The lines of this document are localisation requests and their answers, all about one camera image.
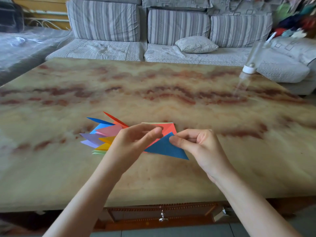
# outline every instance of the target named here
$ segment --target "tile floor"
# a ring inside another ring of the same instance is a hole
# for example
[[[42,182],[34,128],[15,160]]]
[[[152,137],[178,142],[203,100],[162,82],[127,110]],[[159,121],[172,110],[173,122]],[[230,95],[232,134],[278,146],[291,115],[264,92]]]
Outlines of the tile floor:
[[[306,96],[308,101],[316,106],[316,95]],[[316,206],[310,207],[290,220],[290,224],[301,233],[303,237],[316,236]],[[198,237],[249,237],[242,224],[203,225],[189,227],[174,227],[161,229],[142,229],[115,232],[92,233],[90,237],[171,237],[171,236],[198,236]]]

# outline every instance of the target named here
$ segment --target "bag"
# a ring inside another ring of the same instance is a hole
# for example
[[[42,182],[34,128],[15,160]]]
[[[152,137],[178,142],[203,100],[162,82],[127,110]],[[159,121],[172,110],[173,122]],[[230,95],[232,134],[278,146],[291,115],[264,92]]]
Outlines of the bag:
[[[0,32],[17,33],[24,30],[23,9],[15,3],[0,1]]]

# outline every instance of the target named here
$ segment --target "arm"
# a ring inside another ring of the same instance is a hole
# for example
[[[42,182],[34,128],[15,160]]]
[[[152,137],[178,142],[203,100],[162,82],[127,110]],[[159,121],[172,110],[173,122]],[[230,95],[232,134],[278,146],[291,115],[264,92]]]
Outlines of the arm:
[[[44,237],[90,236],[104,204],[122,174],[144,149],[162,137],[160,127],[139,124],[119,132],[97,169]]]
[[[172,136],[170,142],[193,154],[209,179],[223,192],[250,236],[301,236],[242,180],[211,130],[184,130]]]

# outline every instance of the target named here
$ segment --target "drawer knob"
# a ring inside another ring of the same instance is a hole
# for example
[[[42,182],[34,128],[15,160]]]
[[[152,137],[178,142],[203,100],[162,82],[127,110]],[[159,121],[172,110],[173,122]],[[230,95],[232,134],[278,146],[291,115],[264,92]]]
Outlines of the drawer knob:
[[[161,211],[161,218],[159,219],[159,222],[164,222],[164,221],[168,221],[168,218],[165,218],[165,214],[163,212],[163,210]]]

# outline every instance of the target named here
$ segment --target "table top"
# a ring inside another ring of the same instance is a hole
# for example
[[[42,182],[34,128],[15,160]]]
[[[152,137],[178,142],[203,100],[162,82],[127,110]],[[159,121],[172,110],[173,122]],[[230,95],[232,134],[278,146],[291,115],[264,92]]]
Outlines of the table top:
[[[316,108],[242,67],[52,59],[0,88],[0,211],[62,209],[101,161],[79,133],[111,121],[212,128],[266,198],[316,195]],[[225,200],[188,154],[142,154],[106,206]]]

